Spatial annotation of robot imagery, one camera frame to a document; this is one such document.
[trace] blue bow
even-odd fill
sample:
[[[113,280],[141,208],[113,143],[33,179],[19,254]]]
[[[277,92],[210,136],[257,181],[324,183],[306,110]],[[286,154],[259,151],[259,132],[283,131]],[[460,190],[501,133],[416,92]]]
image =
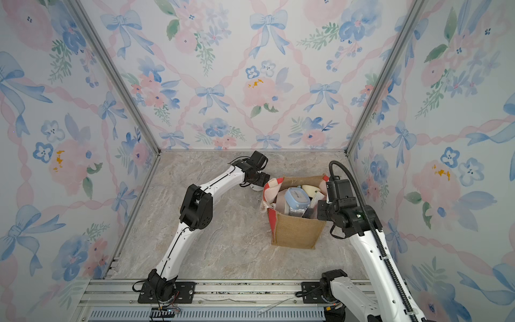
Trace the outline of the blue bow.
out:
[[[513,93],[510,98],[506,101],[503,107],[504,111],[510,115],[515,115],[515,93]],[[507,127],[501,130],[501,132],[496,135],[492,135],[489,137],[484,133],[470,133],[466,135],[467,138],[470,139],[469,144],[472,145],[474,143],[482,142],[485,140],[490,140],[495,143],[505,143],[515,138],[515,122],[511,123]],[[515,180],[515,152],[511,157],[510,164],[510,181]]]
[[[404,164],[404,144],[406,144],[406,149],[411,149],[415,144],[417,144],[417,136],[415,134],[409,133],[406,130],[406,125],[403,121],[398,121],[397,125],[395,125],[395,132],[400,134],[393,143],[383,142],[383,149],[388,146],[397,147],[399,145],[399,152],[397,153],[397,166],[399,167],[399,162]]]
[[[318,93],[318,96],[317,96],[317,100],[315,101],[314,104],[311,104],[311,105],[308,105],[304,111],[310,111],[315,105],[317,104],[320,104],[320,102],[322,102],[322,99],[324,97],[324,92],[325,92],[325,101],[327,102],[327,105],[329,105],[329,107],[334,110],[334,104],[338,103],[337,100],[334,100],[332,97],[329,96],[329,93],[333,93],[333,94],[336,94],[338,93],[338,91],[340,90],[340,82],[339,81],[334,81],[332,82],[331,84],[327,85],[322,85],[322,84],[314,84],[314,85],[311,85],[310,86],[310,93],[311,94],[316,94]]]
[[[5,95],[5,97],[11,101],[11,103],[16,107],[18,113],[20,114],[16,119],[16,135],[20,138],[22,136],[22,132],[27,134],[29,130],[25,125],[25,120],[23,120],[23,112],[25,111],[25,104],[23,103],[22,98],[17,94],[16,91],[10,89],[9,87],[2,84],[5,81],[7,84],[11,85],[14,89],[19,90],[20,92],[28,95],[32,98],[35,98],[40,101],[44,101],[47,103],[52,103],[50,99],[41,95],[44,92],[45,86],[27,86],[16,83],[9,79],[22,78],[25,76],[22,68],[18,64],[18,62],[7,52],[0,52],[0,91]]]
[[[162,138],[162,139],[165,139],[165,140],[170,140],[170,146],[167,148],[167,149],[171,149],[173,146],[175,146],[175,144],[179,144],[180,146],[182,146],[183,148],[185,148],[186,150],[188,150],[189,148],[189,144],[187,143],[184,143],[182,142],[180,139],[184,139],[184,134],[182,133],[182,131],[175,131],[173,133],[159,133],[159,136]]]
[[[279,141],[280,134],[275,133],[272,135],[256,135],[256,141],[263,142],[263,149],[266,149],[268,147],[268,143],[272,146],[274,149],[280,149],[282,146],[275,143]]]
[[[274,15],[262,15],[260,13],[255,13],[250,16],[250,27],[254,30],[258,30],[263,28],[263,35],[261,37],[261,45],[257,46],[253,50],[250,51],[249,57],[253,56],[256,58],[256,55],[259,52],[259,49],[261,47],[266,46],[268,43],[268,39],[270,37],[268,33],[268,25],[279,28],[281,30],[284,30],[286,28],[286,23],[288,22],[288,13],[285,10],[279,10]],[[277,48],[283,53],[283,55],[286,55],[284,52],[283,46],[286,46],[289,44],[288,41],[282,39],[276,32],[275,29],[270,28],[270,33],[272,34],[272,38],[274,43],[276,43]]]
[[[117,28],[120,28],[120,34],[122,35],[122,39],[124,41],[124,46],[122,48],[118,49],[118,52],[116,53],[116,55],[118,57],[121,56],[123,59],[125,59],[125,49],[130,47],[129,34],[134,38],[134,40],[136,40],[136,42],[138,44],[140,44],[141,47],[143,47],[144,50],[148,51],[152,55],[154,54],[152,49],[149,48],[149,46],[154,45],[154,43],[146,40],[143,37],[138,36],[138,34],[136,34],[134,32],[134,30],[131,29],[131,28],[136,29],[136,30],[142,29],[140,16],[138,16],[136,11],[128,10],[125,13],[125,15],[118,15],[118,16],[113,16],[111,14],[103,14],[102,16],[100,16],[100,19],[102,20],[102,23],[108,30],[113,31],[113,30],[116,30]]]
[[[114,109],[113,106],[116,105],[116,101],[114,100],[113,93],[107,92],[106,94],[106,100],[102,105],[98,106],[98,116],[102,120],[106,119],[106,116],[109,115],[109,118],[113,122],[113,140],[118,139],[118,134],[116,133],[116,118],[114,115],[118,115],[122,118],[127,118],[127,116],[124,114],[125,109]]]
[[[16,242],[34,254],[29,264],[31,276],[34,276],[36,268],[43,268],[39,262],[38,256],[36,256],[36,253],[39,249],[39,242],[34,237],[20,236],[20,234],[49,232],[59,229],[65,225],[56,224],[57,220],[59,220],[59,215],[57,215],[39,226],[29,228],[29,226],[35,223],[40,217],[41,212],[34,206],[25,205],[21,207],[16,214],[16,225],[9,229],[9,232],[7,232],[6,236],[0,238],[0,261],[6,260],[9,258],[9,256],[11,256],[12,252],[14,251],[14,247],[16,246]]]
[[[129,188],[127,188],[127,185],[125,184],[125,182],[122,181],[120,183],[120,192],[118,192],[118,194],[117,194],[113,204],[111,205],[111,209],[113,211],[118,211],[118,209],[120,208],[120,205],[122,207],[124,207],[124,209],[125,209],[125,215],[124,215],[125,222],[127,222],[127,219],[129,219],[129,216],[127,215],[128,205],[127,205],[127,202],[125,200],[134,199],[134,198],[137,197],[134,194],[134,189],[132,189],[127,195],[125,195],[127,190],[129,190]]]
[[[224,90],[224,87],[222,85],[218,84],[215,87],[208,87],[208,88],[197,87],[195,89],[195,93],[197,94],[198,97],[205,96],[206,102],[208,104],[206,107],[200,109],[199,113],[202,113],[202,114],[205,115],[205,112],[208,110],[208,108],[213,106],[213,100],[215,100],[215,102],[218,104],[218,106],[220,106],[221,109],[223,109],[224,111],[229,113],[229,111],[226,108],[227,106],[229,106],[229,104],[227,104],[224,101],[221,101],[217,97],[217,96],[224,96],[225,95],[225,90]]]

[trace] black joint housing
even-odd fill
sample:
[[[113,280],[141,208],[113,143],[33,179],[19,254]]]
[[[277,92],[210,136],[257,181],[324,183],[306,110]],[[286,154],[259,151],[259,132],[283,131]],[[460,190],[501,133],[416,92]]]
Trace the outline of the black joint housing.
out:
[[[157,300],[168,302],[175,294],[175,279],[176,278],[173,278],[167,281],[165,278],[159,276],[157,270],[154,268],[148,274],[147,283],[150,286],[150,289],[154,290],[156,293]]]
[[[347,273],[341,269],[330,270],[322,273],[322,278],[320,279],[320,290],[322,291],[322,296],[327,301],[332,302],[336,300],[331,292],[331,281],[342,276],[347,277]]]
[[[213,196],[194,184],[186,190],[181,206],[181,222],[190,230],[204,229],[213,219]]]

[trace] marble floor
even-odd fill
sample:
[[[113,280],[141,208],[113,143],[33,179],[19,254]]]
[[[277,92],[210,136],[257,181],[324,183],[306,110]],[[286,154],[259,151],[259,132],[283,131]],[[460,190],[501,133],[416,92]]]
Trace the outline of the marble floor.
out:
[[[263,152],[271,177],[328,173],[331,160],[345,163],[342,152]],[[167,250],[179,224],[186,188],[200,185],[228,169],[227,162],[249,152],[164,152],[148,193],[122,250],[113,278],[144,279]],[[213,211],[182,263],[181,279],[318,279],[342,268],[353,279],[367,278],[353,246],[329,235],[330,224],[316,249],[270,244],[268,216],[260,210],[262,193],[234,187]]]

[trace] cable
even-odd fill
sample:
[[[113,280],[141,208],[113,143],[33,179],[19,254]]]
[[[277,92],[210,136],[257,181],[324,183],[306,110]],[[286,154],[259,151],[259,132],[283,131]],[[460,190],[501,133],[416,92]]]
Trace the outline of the cable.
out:
[[[356,181],[354,180],[354,177],[352,176],[349,169],[347,169],[341,162],[333,160],[333,161],[329,162],[329,173],[331,174],[331,178],[334,177],[334,172],[333,172],[334,165],[337,165],[340,169],[342,169],[343,172],[345,172],[345,174],[349,178],[349,181],[351,182],[351,185],[352,185],[352,189],[354,190],[354,193],[356,194],[356,199],[359,203],[359,207],[361,208],[361,211],[363,212],[363,217],[365,218],[365,220],[368,223],[368,227],[370,228],[370,231],[372,232],[372,235],[375,239],[375,243],[377,244],[379,253],[381,254],[381,258],[383,259],[383,261],[386,265],[386,269],[390,273],[393,283],[395,284],[395,287],[397,288],[397,291],[399,292],[399,295],[401,296],[402,303],[406,307],[407,314],[409,315],[409,318],[413,322],[418,322],[417,317],[414,315],[413,307],[411,307],[408,297],[406,296],[406,293],[402,289],[402,284],[399,281],[399,278],[397,277],[397,274],[395,273],[395,270],[393,269],[393,266],[390,263],[390,259],[386,255],[385,248],[383,246],[383,243],[381,242],[381,239],[379,238],[379,234],[377,233],[377,231],[375,229],[375,225],[373,224],[372,220],[368,216],[368,212],[367,212],[367,209],[365,208],[365,203],[363,201],[363,196],[361,195],[361,191],[359,190],[358,185],[356,184]]]
[[[295,292],[295,297],[304,297],[304,296],[311,294],[312,292],[319,290],[319,289],[320,289],[320,286],[315,287],[314,289],[312,289],[309,292],[298,291],[298,292]]]

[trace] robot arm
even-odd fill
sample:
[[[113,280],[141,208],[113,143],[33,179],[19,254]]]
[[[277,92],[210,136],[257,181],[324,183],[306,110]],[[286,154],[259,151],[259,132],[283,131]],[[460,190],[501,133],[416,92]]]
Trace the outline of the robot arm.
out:
[[[213,204],[237,184],[242,186],[247,183],[253,189],[261,187],[262,190],[270,179],[270,175],[261,172],[267,162],[268,159],[263,154],[255,151],[250,158],[236,158],[227,171],[213,180],[199,187],[192,184],[187,188],[174,239],[163,259],[145,281],[147,288],[155,292],[160,302],[166,303],[173,299],[179,268],[197,235],[211,222]]]

